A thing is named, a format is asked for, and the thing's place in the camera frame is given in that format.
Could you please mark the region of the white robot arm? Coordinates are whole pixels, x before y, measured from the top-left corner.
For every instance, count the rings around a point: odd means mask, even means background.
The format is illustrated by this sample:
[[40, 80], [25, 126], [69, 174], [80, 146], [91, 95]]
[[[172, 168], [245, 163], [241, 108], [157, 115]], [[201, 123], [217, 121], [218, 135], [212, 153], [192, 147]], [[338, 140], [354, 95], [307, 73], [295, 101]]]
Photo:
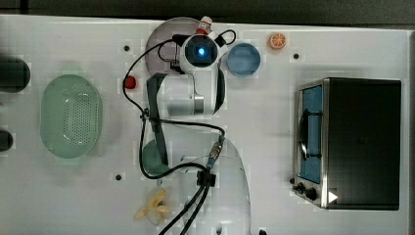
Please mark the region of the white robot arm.
[[174, 34], [175, 73], [146, 82], [146, 120], [154, 139], [140, 147], [140, 167], [157, 179], [174, 175], [181, 210], [161, 235], [251, 235], [251, 199], [235, 145], [208, 118], [225, 100], [220, 68], [228, 43], [222, 34]]

